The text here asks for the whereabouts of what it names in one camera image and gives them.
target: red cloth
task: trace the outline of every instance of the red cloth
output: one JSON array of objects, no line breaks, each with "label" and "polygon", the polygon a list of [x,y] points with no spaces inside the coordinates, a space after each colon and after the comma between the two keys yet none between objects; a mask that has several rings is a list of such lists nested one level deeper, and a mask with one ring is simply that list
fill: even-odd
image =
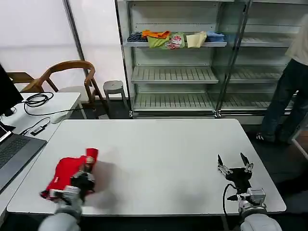
[{"label": "red cloth", "polygon": [[86,149],[86,155],[82,155],[80,158],[66,157],[59,161],[55,169],[55,174],[52,181],[47,186],[46,190],[40,193],[41,197],[52,200],[50,198],[50,189],[63,190],[66,185],[70,185],[71,176],[79,171],[79,167],[85,163],[87,156],[93,157],[94,163],[96,163],[98,150],[95,148]]}]

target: wooden chair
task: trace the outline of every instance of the wooden chair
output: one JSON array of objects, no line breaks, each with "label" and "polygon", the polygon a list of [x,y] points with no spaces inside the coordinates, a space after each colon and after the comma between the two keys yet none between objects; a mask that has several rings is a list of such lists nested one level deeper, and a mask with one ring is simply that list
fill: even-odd
[{"label": "wooden chair", "polygon": [[[68,69],[74,69],[74,68],[82,68],[82,69],[88,69],[90,70],[90,73],[88,74],[88,76],[86,77],[85,81],[84,81],[84,86],[72,86],[72,87],[66,87],[66,88],[62,88],[62,89],[58,89],[55,84],[52,82],[52,80],[50,79],[52,73],[55,72],[59,72],[59,71],[64,71],[64,70],[68,70]],[[37,88],[42,87],[42,84],[44,81],[46,81],[51,88],[55,91],[55,92],[80,92],[81,96],[80,96],[80,103],[86,103],[88,104],[91,108],[94,109],[94,101],[95,101],[95,95],[97,94],[99,99],[101,100],[103,107],[107,113],[107,115],[109,115],[109,110],[108,110],[108,106],[105,103],[103,96],[96,84],[96,81],[94,79],[94,73],[95,73],[95,68],[94,66],[87,62],[87,61],[67,61],[67,62],[62,62],[59,64],[56,64],[52,67],[50,67],[35,83],[34,85]]]},{"label": "wooden chair", "polygon": [[26,72],[8,72],[8,76],[13,80],[13,84],[21,93],[44,92],[42,87],[36,86],[36,79],[33,79]]}]

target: yellow shirt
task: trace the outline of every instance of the yellow shirt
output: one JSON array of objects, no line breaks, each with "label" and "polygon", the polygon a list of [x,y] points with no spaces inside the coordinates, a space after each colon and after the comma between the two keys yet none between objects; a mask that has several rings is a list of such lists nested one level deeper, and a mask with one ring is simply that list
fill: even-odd
[{"label": "yellow shirt", "polygon": [[308,65],[308,14],[303,17],[301,29],[286,52],[286,55],[301,64]]}]

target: white desk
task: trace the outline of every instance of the white desk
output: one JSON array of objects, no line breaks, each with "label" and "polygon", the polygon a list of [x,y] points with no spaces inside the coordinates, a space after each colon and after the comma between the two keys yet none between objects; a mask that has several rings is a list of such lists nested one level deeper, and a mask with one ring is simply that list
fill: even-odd
[{"label": "white desk", "polygon": [[[24,99],[33,95],[33,93],[22,93]],[[43,114],[43,113],[50,113],[56,112],[61,110],[68,110],[76,108],[78,100],[80,98],[80,93],[55,93],[54,97],[48,101],[45,105],[37,108],[29,108],[28,111],[34,114]],[[10,117],[2,117],[2,122],[6,125],[15,126],[16,129],[13,131],[15,134],[19,134],[23,130],[28,127],[33,126],[35,123],[40,121],[44,116],[30,116],[27,115],[24,111],[24,104],[18,104],[16,106],[16,113]],[[42,121],[42,123],[38,124],[38,126],[44,125],[48,122],[48,120]],[[54,132],[57,130],[61,123],[58,124],[49,124],[44,131],[38,134],[35,138],[43,139],[49,141],[52,137]],[[37,154],[31,162],[25,166],[25,168],[16,176],[16,178],[7,186],[7,188],[0,194],[0,224],[3,220],[5,215],[6,206],[8,205],[9,201],[11,200],[12,196],[18,189],[19,185],[25,178],[28,171],[33,166],[34,162],[40,155]]]},{"label": "white desk", "polygon": [[[266,192],[269,212],[286,206],[241,125],[234,119],[67,120],[57,129],[8,205],[14,213],[52,214],[56,205],[39,196],[63,157],[87,147],[100,150],[94,168],[96,193],[83,214],[223,214],[229,183],[217,171],[217,155],[228,167],[243,167],[240,152],[255,164],[251,183]],[[230,189],[227,196],[235,191]],[[226,202],[237,213],[237,202]]]}]

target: metal pole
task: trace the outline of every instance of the metal pole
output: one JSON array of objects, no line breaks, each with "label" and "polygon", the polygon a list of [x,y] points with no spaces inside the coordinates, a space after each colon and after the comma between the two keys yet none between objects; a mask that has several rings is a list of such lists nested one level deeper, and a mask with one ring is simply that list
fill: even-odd
[{"label": "metal pole", "polygon": [[133,111],[130,101],[130,91],[129,91],[129,84],[128,84],[128,75],[127,75],[127,67],[125,62],[125,54],[124,54],[124,45],[123,45],[123,37],[122,37],[122,31],[121,31],[121,22],[120,22],[120,16],[119,16],[119,6],[117,4],[118,0],[115,0],[115,12],[116,12],[116,19],[117,19],[117,25],[118,25],[118,31],[120,36],[120,43],[121,43],[121,52],[122,52],[122,58],[123,58],[123,67],[124,67],[124,74],[125,74],[125,81],[126,81],[126,88],[127,88],[127,95],[128,95],[128,106],[129,106],[129,117],[133,118]]},{"label": "metal pole", "polygon": [[244,31],[246,28],[246,24],[247,24],[247,20],[248,20],[248,14],[249,14],[249,9],[252,5],[252,0],[246,0],[245,1],[245,5],[244,5],[244,10],[242,12],[241,15],[241,19],[240,19],[240,24],[238,27],[238,31],[237,31],[237,35],[235,38],[235,43],[233,46],[233,54],[231,55],[230,59],[229,59],[229,64],[228,64],[228,69],[227,69],[227,73],[225,74],[225,81],[222,84],[222,89],[220,91],[219,97],[218,97],[218,103],[216,106],[216,113],[218,113],[221,110],[222,104],[224,102],[224,98],[226,95],[226,91],[227,91],[227,87],[228,87],[228,83],[230,81],[231,78],[231,74],[235,65],[235,61],[241,46],[241,42],[244,36]]},{"label": "metal pole", "polygon": [[[74,21],[73,13],[72,13],[72,10],[71,10],[71,6],[69,4],[69,0],[63,0],[63,5],[64,5],[64,8],[65,8],[65,12],[66,12],[66,16],[67,16],[69,25],[70,25],[72,33],[73,33],[77,52],[79,54],[80,59],[82,61],[85,61],[85,56],[83,55],[82,47],[81,47],[81,44],[80,44],[80,40],[79,40],[76,24],[75,24],[75,21]],[[83,69],[83,71],[85,73],[85,76],[87,77],[88,74],[89,74],[89,71],[87,69]]]}]

